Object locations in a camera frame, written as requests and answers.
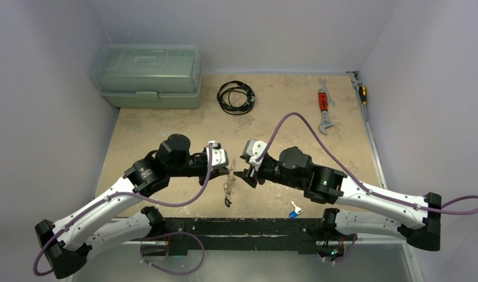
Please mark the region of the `large metal keyring with keys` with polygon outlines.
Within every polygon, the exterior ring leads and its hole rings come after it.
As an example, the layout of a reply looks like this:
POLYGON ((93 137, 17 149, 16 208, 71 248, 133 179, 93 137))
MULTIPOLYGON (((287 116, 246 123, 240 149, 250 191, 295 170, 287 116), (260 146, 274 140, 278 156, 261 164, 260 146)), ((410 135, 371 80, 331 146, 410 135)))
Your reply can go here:
POLYGON ((231 202, 232 190, 237 179, 237 176, 234 174, 235 170, 236 170, 236 160, 233 159, 230 166, 228 167, 227 179, 223 184, 223 190, 225 193, 224 203, 227 208, 230 208, 230 206, 232 205, 232 202, 231 202))

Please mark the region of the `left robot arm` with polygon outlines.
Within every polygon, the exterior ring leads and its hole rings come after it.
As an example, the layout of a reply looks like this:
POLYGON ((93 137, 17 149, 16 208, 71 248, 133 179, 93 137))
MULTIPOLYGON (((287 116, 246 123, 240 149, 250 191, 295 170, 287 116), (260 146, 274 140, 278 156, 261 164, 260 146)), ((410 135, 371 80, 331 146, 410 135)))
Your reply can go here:
POLYGON ((41 250, 33 263, 36 276, 54 273, 64 278, 86 263, 79 254, 86 239, 120 212, 147 201, 165 207, 183 207, 196 201, 214 177, 226 175, 228 154, 217 141, 208 142, 203 152, 190 154, 190 140, 180 134, 170 135, 159 149, 149 152, 124 172, 108 190, 71 215, 35 226, 41 250), (165 203, 151 195, 168 187, 171 177, 198 177, 201 189, 183 203, 165 203))

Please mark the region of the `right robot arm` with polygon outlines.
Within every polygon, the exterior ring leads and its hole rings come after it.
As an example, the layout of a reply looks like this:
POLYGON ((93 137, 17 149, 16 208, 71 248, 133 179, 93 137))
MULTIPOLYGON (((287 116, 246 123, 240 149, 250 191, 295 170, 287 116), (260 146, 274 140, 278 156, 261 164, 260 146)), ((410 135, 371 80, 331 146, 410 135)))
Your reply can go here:
POLYGON ((261 161, 255 161, 262 152, 262 149, 244 150, 242 158, 250 166, 234 173, 252 188, 269 181, 301 190, 305 198, 315 203, 364 210, 357 213, 325 209, 319 227, 314 228, 323 237, 378 234, 404 239, 417 249, 440 250, 441 215, 427 211, 428 207, 441 207, 442 198, 438 194, 410 196, 376 186, 364 190, 344 172, 314 164, 312 157, 297 147, 283 150, 279 159, 266 155, 261 161))

